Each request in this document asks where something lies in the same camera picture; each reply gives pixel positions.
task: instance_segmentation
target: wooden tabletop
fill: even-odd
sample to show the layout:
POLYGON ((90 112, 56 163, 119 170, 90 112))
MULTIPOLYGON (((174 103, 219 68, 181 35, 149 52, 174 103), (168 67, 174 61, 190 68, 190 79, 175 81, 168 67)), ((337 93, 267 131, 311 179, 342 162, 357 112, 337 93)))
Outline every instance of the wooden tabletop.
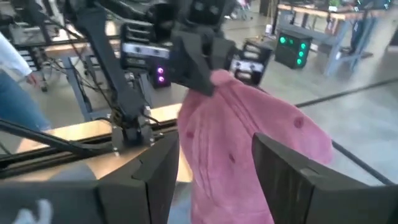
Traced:
MULTIPOLYGON (((296 6, 289 6, 285 4, 278 4, 278 8, 282 10, 293 10, 299 13, 306 13, 309 15, 319 16, 319 17, 328 17, 330 14, 330 18, 332 19, 339 19, 339 20, 351 20, 351 19, 363 19, 364 12, 344 12, 344 13, 336 13, 336 12, 326 12, 318 9, 314 9, 312 7, 296 7, 296 6)), ((385 10, 369 10, 367 16, 371 17, 379 17, 383 16, 386 13, 385 10)))
MULTIPOLYGON (((73 26, 68 25, 68 29, 70 31, 80 35, 79 32, 77 32, 73 26)), ((118 35, 118 33, 119 33, 116 24, 111 21, 108 21, 106 23, 105 32, 106 32, 106 35, 108 35, 108 36, 118 35)), ((65 30, 60 30, 59 37, 56 37, 53 39, 53 41, 61 41, 61 40, 68 40, 68 35, 65 30)), ((111 40, 110 42, 111 42, 111 45, 115 48, 117 48, 120 43, 119 40, 111 40)), ((89 45, 87 43, 74 44, 74 46, 79 52, 82 51, 86 47, 87 49, 86 49, 85 53, 92 54, 91 48, 89 47, 89 45)), ((72 56, 76 55, 75 49, 73 49, 73 47, 70 44, 50 46, 45 49, 45 52, 48 57, 52 57, 52 58, 60 58, 64 55, 72 55, 72 56)))
MULTIPOLYGON (((177 113, 180 110, 181 104, 165 106, 161 108, 156 108, 151 110, 151 116, 160 122, 169 121, 177 118, 177 113)), ((88 139, 95 136, 101 136, 111 133, 111 125, 106 121, 91 121, 82 124, 71 125, 63 128, 57 128, 49 131, 50 134, 54 136, 67 139, 67 140, 81 140, 88 139)), ((46 147, 45 145, 39 144, 37 142, 31 141, 29 139, 23 139, 21 145, 19 146, 17 152, 26 152, 35 149, 41 149, 46 147)), ((37 172, 32 172, 29 174, 20 175, 17 177, 10 178, 8 180, 13 181, 43 181, 48 180, 59 172, 65 170, 66 168, 77 164, 85 163, 93 171, 97 179, 104 177, 105 175, 111 173, 112 171, 125 165, 127 162, 131 161, 137 157, 140 153, 145 151, 147 147, 142 147, 136 151, 127 152, 122 155, 115 155, 114 153, 105 154, 98 157, 93 157, 83 161, 74 162, 72 164, 66 164, 62 166, 53 167, 50 169, 44 169, 37 172)), ((178 166, 177 181, 179 182, 191 182, 192 181, 192 171, 188 165, 188 162, 180 149, 180 159, 178 166)))

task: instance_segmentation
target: white sleeve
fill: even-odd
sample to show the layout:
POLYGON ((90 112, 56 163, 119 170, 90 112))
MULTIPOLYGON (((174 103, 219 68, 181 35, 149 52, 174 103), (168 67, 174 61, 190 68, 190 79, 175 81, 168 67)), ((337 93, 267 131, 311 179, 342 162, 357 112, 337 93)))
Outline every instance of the white sleeve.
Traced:
POLYGON ((17 70, 21 75, 27 76, 32 73, 27 62, 10 42, 0 32, 0 63, 12 70, 17 70))

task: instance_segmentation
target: black panel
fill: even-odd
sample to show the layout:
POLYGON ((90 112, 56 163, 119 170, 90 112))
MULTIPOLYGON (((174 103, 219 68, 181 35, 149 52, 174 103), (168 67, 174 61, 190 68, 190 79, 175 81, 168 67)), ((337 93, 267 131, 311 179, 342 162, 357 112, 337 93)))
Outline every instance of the black panel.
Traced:
POLYGON ((100 180, 109 224, 167 224, 178 171, 177 132, 100 180))
POLYGON ((275 50, 276 62, 282 63, 291 69, 303 68, 306 65, 312 41, 311 37, 282 30, 277 41, 275 50))
POLYGON ((21 209, 35 219, 49 218, 56 224, 102 224, 96 182, 7 182, 0 185, 0 223, 13 223, 21 209), (37 202, 45 200, 50 210, 39 213, 37 202))
POLYGON ((398 223, 398 185, 369 187, 263 134, 252 152, 275 224, 398 223))

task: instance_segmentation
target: pink cloth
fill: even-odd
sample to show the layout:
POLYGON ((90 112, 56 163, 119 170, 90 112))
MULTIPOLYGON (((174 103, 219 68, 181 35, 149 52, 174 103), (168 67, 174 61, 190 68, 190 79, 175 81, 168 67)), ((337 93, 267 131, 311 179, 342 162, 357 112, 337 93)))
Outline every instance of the pink cloth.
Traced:
POLYGON ((189 90, 178 115, 181 147, 192 168, 192 224, 274 223, 251 153, 264 133, 320 163, 331 139, 295 106, 234 79, 211 75, 210 98, 189 90))

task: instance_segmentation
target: wooden table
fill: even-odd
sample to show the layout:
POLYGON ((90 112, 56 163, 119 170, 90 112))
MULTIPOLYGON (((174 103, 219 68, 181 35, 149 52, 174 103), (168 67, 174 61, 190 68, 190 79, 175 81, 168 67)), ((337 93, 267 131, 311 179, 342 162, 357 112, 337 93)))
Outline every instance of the wooden table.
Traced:
MULTIPOLYGON (((77 32, 73 26, 68 25, 68 28, 70 31, 80 35, 80 33, 77 32)), ((114 36, 114 35, 119 34, 117 25, 111 21, 106 23, 105 32, 106 32, 106 35, 108 35, 108 36, 114 36)), ((68 40, 67 33, 64 30, 60 30, 59 37, 56 37, 53 39, 53 41, 62 41, 62 40, 68 40)), ((115 47, 115 48, 119 47, 119 43, 120 43, 119 40, 111 40, 110 42, 113 47, 115 47)), ((82 51, 84 48, 86 48, 85 53, 84 53, 85 55, 93 53, 87 43, 74 44, 74 46, 79 52, 82 51)), ((54 45, 54 46, 47 47, 45 49, 45 53, 48 57, 51 57, 51 58, 61 58, 61 57, 65 57, 65 56, 75 57, 76 56, 76 52, 70 44, 54 45)))
POLYGON ((323 69, 323 73, 326 76, 335 74, 338 67, 343 62, 349 62, 350 70, 352 72, 355 71, 376 25, 376 18, 381 17, 386 13, 385 10, 368 10, 366 14, 363 11, 350 11, 347 10, 347 8, 339 9, 340 12, 328 12, 314 9, 313 7, 298 7, 285 4, 279 4, 278 9, 280 10, 280 19, 277 25, 278 28, 312 37, 313 43, 316 42, 316 44, 322 47, 327 46, 325 49, 328 49, 326 51, 328 54, 328 60, 323 69), (291 23, 292 13, 293 15, 296 13, 304 13, 303 21, 300 26, 296 26, 291 23), (306 29, 308 16, 329 18, 331 21, 334 21, 334 23, 332 27, 327 27, 326 32, 306 29), (349 55, 342 54, 340 50, 343 47, 343 39, 346 33, 348 33, 352 28, 352 24, 354 22, 362 19, 366 19, 366 22, 364 23, 363 33, 355 52, 349 55))
MULTIPOLYGON (((177 113, 180 110, 181 104, 164 106, 161 108, 156 108, 151 110, 151 116, 160 122, 173 120, 177 117, 177 113)), ((50 134, 54 136, 67 139, 67 140, 81 140, 88 139, 95 136, 103 136, 105 134, 111 133, 111 125, 106 121, 91 121, 82 124, 71 125, 63 128, 57 128, 49 131, 50 134)), ((35 149, 41 149, 45 145, 39 144, 37 142, 31 141, 29 139, 23 139, 21 145, 17 149, 17 152, 26 152, 35 149)), ((145 151, 147 148, 142 147, 142 149, 127 152, 120 156, 116 156, 114 153, 105 154, 98 157, 93 157, 83 161, 78 161, 72 164, 66 164, 62 166, 53 167, 50 169, 44 169, 37 172, 32 172, 29 174, 20 175, 17 177, 10 178, 8 180, 13 181, 43 181, 48 180, 59 172, 65 170, 66 168, 77 164, 85 163, 94 172, 97 179, 104 177, 105 175, 111 173, 112 171, 125 165, 127 162, 131 161, 137 157, 140 153, 145 151)), ((180 150, 180 159, 178 166, 177 181, 178 182, 191 182, 192 181, 192 171, 188 165, 185 156, 180 150)))
MULTIPOLYGON (((364 17, 363 12, 344 12, 340 13, 338 11, 347 11, 346 8, 341 8, 337 12, 326 12, 318 9, 314 9, 311 7, 297 7, 297 6, 289 6, 286 4, 279 4, 278 9, 281 10, 288 10, 288 11, 295 11, 299 13, 306 13, 309 15, 313 16, 319 16, 319 17, 324 17, 327 18, 330 14, 331 19, 341 19, 341 20, 348 20, 348 19, 355 19, 355 20, 361 20, 364 17)), ((368 16, 370 17, 379 17, 382 16, 386 13, 385 10, 370 10, 368 12, 368 16)))

